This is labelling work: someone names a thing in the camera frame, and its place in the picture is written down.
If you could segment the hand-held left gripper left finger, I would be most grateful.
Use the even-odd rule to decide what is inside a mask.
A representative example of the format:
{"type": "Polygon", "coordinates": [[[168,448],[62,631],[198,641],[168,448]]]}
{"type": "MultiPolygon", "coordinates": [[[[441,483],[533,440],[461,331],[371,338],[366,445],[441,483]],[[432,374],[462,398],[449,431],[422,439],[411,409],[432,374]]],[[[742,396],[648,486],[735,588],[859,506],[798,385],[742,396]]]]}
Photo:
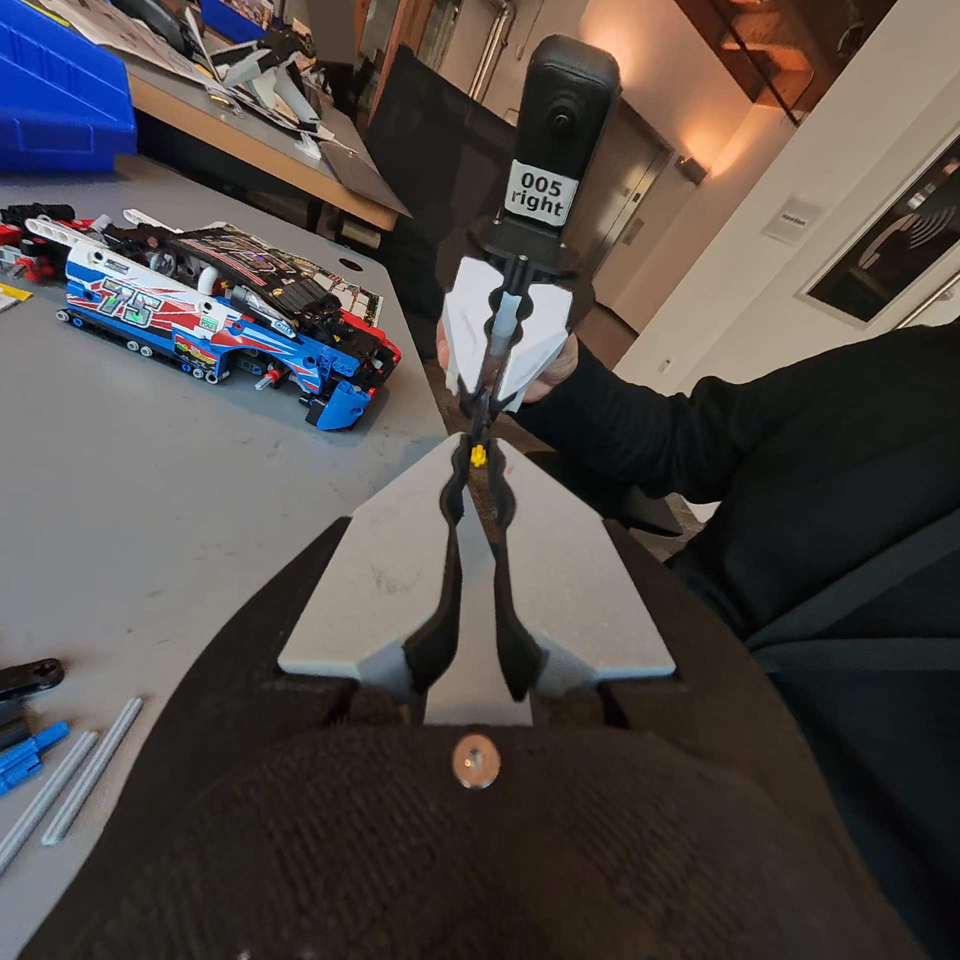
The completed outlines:
{"type": "Polygon", "coordinates": [[[447,671],[469,459],[454,434],[328,528],[335,547],[279,653],[284,673],[421,697],[447,671]]]}

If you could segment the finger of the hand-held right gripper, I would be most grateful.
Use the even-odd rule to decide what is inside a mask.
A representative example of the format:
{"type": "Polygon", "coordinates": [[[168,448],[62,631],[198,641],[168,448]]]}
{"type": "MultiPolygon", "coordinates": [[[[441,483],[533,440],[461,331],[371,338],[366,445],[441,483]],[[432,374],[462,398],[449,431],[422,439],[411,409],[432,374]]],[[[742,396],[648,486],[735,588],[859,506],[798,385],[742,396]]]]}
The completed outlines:
{"type": "Polygon", "coordinates": [[[490,298],[498,291],[498,271],[473,257],[461,259],[453,286],[445,295],[442,328],[448,347],[446,384],[462,396],[480,389],[489,338],[485,331],[495,311],[490,298]]]}
{"type": "Polygon", "coordinates": [[[570,335],[573,294],[562,286],[533,283],[531,314],[518,321],[519,338],[508,347],[497,378],[497,411],[519,408],[531,384],[553,363],[570,335]]]}

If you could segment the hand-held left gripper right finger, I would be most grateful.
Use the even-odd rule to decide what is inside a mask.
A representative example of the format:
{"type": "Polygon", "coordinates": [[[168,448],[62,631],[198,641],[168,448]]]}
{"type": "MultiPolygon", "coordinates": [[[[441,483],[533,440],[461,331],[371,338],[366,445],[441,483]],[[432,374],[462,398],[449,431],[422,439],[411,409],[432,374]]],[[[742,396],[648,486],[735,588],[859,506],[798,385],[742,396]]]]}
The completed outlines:
{"type": "Polygon", "coordinates": [[[490,443],[487,466],[496,650],[511,698],[673,676],[609,524],[507,441],[490,443]]]}

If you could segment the black pin connector brick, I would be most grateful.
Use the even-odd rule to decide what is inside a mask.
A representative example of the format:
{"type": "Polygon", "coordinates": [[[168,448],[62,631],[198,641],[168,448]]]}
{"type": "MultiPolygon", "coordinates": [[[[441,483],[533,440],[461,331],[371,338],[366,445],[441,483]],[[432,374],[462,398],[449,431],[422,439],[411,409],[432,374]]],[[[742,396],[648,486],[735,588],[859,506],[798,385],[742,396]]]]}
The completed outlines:
{"type": "Polygon", "coordinates": [[[65,667],[55,657],[1,668],[1,702],[7,703],[53,690],[66,676],[65,667]]]}

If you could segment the person's right forearm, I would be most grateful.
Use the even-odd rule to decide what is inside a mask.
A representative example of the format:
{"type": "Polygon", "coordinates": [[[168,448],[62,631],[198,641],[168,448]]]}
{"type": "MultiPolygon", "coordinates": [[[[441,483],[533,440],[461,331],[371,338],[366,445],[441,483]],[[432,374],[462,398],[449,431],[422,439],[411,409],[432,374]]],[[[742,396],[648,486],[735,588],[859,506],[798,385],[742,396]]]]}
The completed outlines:
{"type": "Polygon", "coordinates": [[[579,348],[573,371],[521,406],[520,425],[651,497],[713,503],[821,498],[842,519],[901,524],[958,506],[958,320],[842,345],[732,383],[663,395],[579,348]]]}

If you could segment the grey desk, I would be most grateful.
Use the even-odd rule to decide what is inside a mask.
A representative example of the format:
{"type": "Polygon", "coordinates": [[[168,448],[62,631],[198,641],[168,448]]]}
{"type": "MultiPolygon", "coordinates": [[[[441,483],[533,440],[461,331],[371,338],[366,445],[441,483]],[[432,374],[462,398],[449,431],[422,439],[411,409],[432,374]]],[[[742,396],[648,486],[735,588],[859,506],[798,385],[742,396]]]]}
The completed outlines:
{"type": "Polygon", "coordinates": [[[447,434],[387,270],[141,156],[111,174],[2,174],[2,207],[66,203],[185,230],[223,221],[383,297],[402,352],[350,430],[320,432],[289,390],[219,385],[55,317],[60,286],[2,313],[2,665],[56,657],[31,725],[71,725],[42,774],[2,798],[2,834],[70,746],[143,708],[65,839],[30,837],[1,883],[2,958],[16,958],[82,867],[143,744],[198,655],[334,520],[447,434]]]}

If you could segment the person's right hand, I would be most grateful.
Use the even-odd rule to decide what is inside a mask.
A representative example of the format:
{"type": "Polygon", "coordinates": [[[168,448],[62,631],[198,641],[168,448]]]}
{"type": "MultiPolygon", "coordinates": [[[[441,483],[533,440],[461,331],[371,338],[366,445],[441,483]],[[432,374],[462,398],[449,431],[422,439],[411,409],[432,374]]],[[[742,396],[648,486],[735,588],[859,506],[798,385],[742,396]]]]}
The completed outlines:
{"type": "MultiPolygon", "coordinates": [[[[438,365],[446,374],[450,366],[450,346],[447,334],[441,322],[437,324],[436,351],[438,365]]],[[[527,388],[523,404],[532,404],[545,398],[554,388],[569,379],[575,371],[579,359],[579,341],[574,333],[568,335],[563,347],[553,362],[546,366],[527,388]]]]}

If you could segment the grey metal door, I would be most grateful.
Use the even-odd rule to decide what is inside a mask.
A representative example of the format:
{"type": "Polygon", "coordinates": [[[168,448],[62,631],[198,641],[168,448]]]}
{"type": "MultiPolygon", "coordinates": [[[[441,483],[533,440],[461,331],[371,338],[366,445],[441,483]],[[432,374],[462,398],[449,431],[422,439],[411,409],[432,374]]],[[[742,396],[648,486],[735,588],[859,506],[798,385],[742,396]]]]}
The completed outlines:
{"type": "Polygon", "coordinates": [[[592,282],[597,300],[607,304],[613,296],[614,282],[605,277],[604,270],[617,246],[627,240],[642,201],[673,158],[674,150],[624,99],[617,104],[602,148],[604,203],[597,226],[592,282]]]}

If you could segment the wooden staircase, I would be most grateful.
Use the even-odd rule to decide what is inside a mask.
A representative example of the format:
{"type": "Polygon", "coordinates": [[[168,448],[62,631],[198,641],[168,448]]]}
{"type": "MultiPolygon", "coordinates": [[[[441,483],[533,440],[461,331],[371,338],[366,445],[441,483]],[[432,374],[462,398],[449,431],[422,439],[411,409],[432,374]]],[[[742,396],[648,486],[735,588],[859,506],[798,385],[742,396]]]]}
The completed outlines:
{"type": "Polygon", "coordinates": [[[795,127],[862,49],[894,1],[677,1],[750,102],[795,127]]]}

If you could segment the partly built toy car model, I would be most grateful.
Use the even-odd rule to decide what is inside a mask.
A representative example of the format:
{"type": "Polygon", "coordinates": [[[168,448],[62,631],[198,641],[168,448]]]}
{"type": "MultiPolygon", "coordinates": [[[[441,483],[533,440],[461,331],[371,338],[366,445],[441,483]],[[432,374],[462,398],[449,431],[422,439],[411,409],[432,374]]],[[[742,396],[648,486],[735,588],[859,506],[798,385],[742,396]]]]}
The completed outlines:
{"type": "Polygon", "coordinates": [[[128,208],[2,208],[2,274],[62,282],[56,317],[216,385],[299,392],[306,422],[353,427],[402,360],[379,326],[382,296],[227,222],[181,230],[128,208]]]}

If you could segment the wooden background table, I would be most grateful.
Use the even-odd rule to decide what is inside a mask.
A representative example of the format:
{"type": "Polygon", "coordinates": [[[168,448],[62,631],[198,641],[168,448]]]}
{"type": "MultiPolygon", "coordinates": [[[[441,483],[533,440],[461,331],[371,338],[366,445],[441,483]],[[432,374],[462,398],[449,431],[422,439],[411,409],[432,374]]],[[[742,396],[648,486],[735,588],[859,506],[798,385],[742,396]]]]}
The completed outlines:
{"type": "Polygon", "coordinates": [[[321,203],[343,210],[380,231],[392,231],[399,216],[410,216],[373,165],[350,119],[326,108],[335,135],[357,155],[332,145],[329,149],[345,172],[359,176],[361,192],[342,184],[335,169],[304,144],[249,112],[234,114],[213,102],[197,84],[155,68],[130,54],[119,54],[126,66],[131,102],[136,112],[139,153],[171,166],[189,178],[244,202],[256,194],[293,198],[307,205],[306,229],[316,230],[321,203]]]}

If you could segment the idle white black gripper tool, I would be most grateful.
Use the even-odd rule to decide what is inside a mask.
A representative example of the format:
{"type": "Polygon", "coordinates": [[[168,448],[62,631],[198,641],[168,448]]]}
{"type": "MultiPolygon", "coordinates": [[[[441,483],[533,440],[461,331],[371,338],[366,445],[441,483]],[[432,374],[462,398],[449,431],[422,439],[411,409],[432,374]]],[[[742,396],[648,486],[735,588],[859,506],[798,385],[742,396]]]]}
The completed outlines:
{"type": "Polygon", "coordinates": [[[242,92],[241,100],[271,119],[280,117],[281,101],[294,114],[295,128],[318,134],[321,116],[306,97],[298,59],[312,61],[315,48],[293,30],[270,30],[258,39],[235,44],[207,55],[209,68],[228,90],[242,92]]]}

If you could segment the scattered printed papers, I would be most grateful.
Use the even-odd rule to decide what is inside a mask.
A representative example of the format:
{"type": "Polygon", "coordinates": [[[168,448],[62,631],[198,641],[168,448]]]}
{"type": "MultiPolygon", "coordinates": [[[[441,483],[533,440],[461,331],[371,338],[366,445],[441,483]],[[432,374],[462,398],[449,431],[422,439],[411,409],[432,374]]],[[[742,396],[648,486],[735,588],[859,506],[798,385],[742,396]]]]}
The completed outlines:
{"type": "Polygon", "coordinates": [[[149,27],[108,2],[41,1],[40,4],[100,47],[134,57],[200,86],[214,83],[206,70],[177,52],[149,27]]]}

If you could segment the blue storage bin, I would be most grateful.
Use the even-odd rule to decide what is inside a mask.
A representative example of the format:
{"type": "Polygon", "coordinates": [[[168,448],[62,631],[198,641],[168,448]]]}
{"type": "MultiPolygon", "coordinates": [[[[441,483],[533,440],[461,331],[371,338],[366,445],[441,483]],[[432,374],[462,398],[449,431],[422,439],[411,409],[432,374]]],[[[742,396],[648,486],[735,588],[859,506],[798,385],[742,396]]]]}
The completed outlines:
{"type": "Polygon", "coordinates": [[[2,2],[2,173],[110,172],[137,152],[123,61],[38,4],[2,2]]]}

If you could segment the white wall sign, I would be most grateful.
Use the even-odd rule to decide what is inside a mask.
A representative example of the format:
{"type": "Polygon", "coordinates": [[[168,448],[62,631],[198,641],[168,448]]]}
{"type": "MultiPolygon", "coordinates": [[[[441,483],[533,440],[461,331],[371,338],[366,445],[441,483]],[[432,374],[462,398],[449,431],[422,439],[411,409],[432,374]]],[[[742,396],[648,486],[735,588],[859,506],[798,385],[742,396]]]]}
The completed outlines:
{"type": "Polygon", "coordinates": [[[760,233],[778,243],[791,247],[799,246],[823,219],[825,213],[826,209],[821,204],[791,195],[764,223],[760,233]]]}

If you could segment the framed dark wall picture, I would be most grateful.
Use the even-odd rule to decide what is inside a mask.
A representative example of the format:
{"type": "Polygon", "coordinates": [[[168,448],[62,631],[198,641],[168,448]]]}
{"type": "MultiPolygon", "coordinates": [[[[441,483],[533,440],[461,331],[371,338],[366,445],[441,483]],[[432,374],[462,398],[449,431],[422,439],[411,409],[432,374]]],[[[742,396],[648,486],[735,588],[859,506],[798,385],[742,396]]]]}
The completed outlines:
{"type": "Polygon", "coordinates": [[[955,134],[794,298],[857,329],[866,328],[957,248],[958,240],[955,134]]]}

